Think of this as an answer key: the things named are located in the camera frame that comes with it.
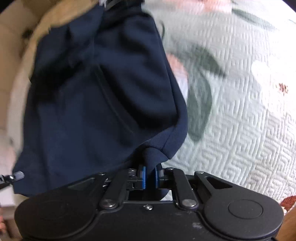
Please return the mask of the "person's left hand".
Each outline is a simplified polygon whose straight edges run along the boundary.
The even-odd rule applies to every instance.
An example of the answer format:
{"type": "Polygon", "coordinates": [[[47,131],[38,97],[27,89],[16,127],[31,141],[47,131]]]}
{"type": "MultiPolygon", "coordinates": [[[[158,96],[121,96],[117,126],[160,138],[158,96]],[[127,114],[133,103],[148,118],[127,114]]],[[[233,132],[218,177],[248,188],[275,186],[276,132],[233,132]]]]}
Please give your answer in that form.
{"type": "Polygon", "coordinates": [[[7,230],[6,223],[2,215],[2,211],[0,211],[0,233],[1,234],[6,233],[6,230],[7,230]]]}

